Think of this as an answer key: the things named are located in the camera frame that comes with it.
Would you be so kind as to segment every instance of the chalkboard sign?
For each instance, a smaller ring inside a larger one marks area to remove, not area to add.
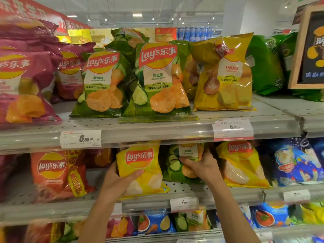
[[[324,5],[309,6],[304,12],[288,88],[324,88]]]

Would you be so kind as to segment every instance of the red banner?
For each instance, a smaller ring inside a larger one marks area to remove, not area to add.
[[[0,0],[0,17],[17,15],[27,18],[41,18],[57,25],[57,35],[68,35],[67,30],[92,28],[71,19],[33,0]]]

